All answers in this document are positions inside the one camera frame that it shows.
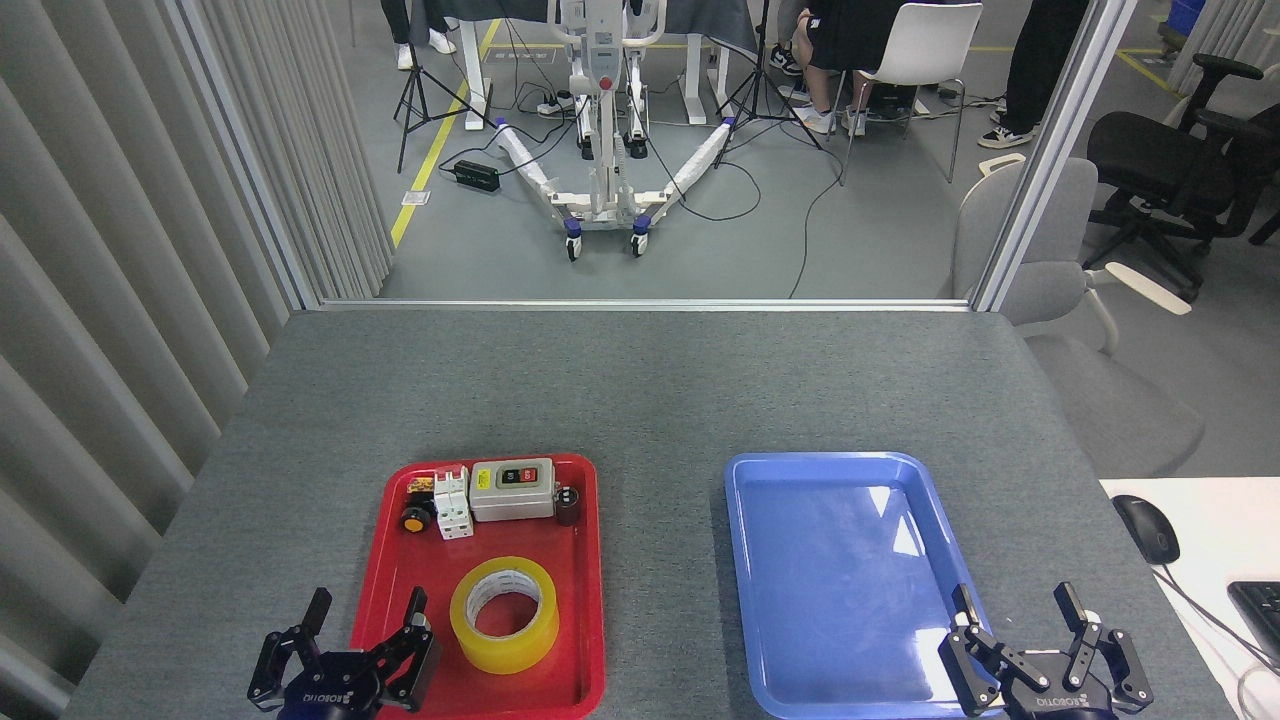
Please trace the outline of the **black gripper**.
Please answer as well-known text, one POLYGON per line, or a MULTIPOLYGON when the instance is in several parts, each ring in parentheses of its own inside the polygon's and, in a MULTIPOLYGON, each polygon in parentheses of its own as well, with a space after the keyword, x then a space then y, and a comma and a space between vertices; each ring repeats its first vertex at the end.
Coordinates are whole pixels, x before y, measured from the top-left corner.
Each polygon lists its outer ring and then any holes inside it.
POLYGON ((317 587, 303 619, 264 638, 248 688, 248 701, 262 712, 280 707, 279 719, 374 719, 393 705, 417 714, 442 659, 436 634, 426 620, 428 593, 416 585, 404 621, 369 652, 325 652, 316 637, 332 593, 317 587), (291 657, 302 671, 284 688, 291 657))
POLYGON ((1053 597, 1074 634, 1069 650, 1020 652, 980 625, 968 585, 955 587, 957 614, 940 657, 966 716, 1002 701, 1011 719, 1111 719, 1117 710, 1138 714, 1155 701, 1132 635, 1106 630, 1069 582, 1059 583, 1053 597), (1110 670, 1110 691, 1091 673, 1097 653, 1110 670))

